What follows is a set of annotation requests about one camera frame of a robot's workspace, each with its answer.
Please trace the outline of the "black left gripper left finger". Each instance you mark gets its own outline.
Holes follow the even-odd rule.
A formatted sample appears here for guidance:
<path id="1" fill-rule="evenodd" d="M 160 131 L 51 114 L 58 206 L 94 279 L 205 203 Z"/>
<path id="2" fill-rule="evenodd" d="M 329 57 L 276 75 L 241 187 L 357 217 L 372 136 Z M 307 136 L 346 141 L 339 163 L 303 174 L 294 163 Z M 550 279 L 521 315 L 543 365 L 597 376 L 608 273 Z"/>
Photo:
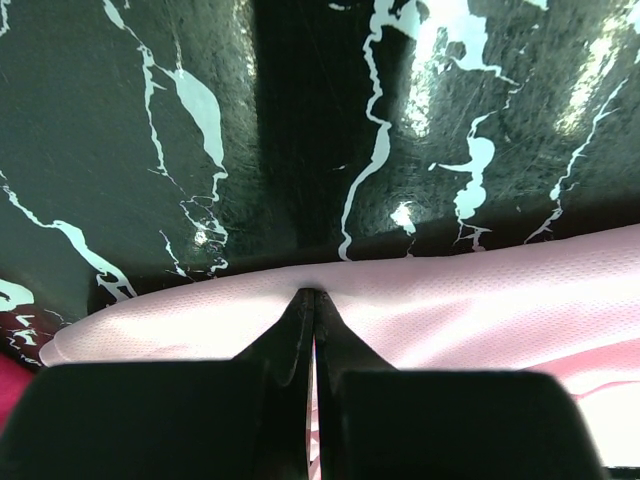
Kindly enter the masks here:
<path id="1" fill-rule="evenodd" d="M 229 360 L 40 372 L 1 436 L 5 479 L 304 479 L 314 294 Z"/>

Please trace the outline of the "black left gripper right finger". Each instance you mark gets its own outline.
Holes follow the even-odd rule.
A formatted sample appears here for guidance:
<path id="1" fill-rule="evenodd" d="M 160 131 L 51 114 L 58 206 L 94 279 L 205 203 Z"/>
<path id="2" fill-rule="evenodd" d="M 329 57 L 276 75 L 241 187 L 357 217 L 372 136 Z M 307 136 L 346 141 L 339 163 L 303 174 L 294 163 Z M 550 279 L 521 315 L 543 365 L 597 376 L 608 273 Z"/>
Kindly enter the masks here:
<path id="1" fill-rule="evenodd" d="M 314 296 L 325 479 L 603 479 L 574 401 L 538 372 L 399 370 Z"/>

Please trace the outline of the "pink t shirt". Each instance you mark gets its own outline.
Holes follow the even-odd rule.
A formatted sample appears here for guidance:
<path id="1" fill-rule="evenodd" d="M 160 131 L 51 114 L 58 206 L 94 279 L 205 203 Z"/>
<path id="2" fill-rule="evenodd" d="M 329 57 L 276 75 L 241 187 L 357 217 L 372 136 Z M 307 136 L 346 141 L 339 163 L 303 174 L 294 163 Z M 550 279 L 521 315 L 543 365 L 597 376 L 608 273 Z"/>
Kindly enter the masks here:
<path id="1" fill-rule="evenodd" d="M 46 366 L 228 359 L 302 288 L 399 368 L 536 370 L 578 402 L 608 467 L 639 463 L 639 229 L 451 257 L 301 265 L 130 299 L 60 330 Z"/>

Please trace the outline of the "magenta folded t shirt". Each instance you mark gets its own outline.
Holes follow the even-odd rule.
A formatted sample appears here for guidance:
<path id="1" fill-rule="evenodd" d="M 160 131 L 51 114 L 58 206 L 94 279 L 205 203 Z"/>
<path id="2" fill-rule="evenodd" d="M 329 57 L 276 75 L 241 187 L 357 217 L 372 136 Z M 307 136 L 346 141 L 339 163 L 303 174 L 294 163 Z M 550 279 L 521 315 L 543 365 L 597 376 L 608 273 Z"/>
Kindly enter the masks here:
<path id="1" fill-rule="evenodd" d="M 0 357 L 0 431 L 3 432 L 13 410 L 19 403 L 35 373 L 6 354 Z"/>

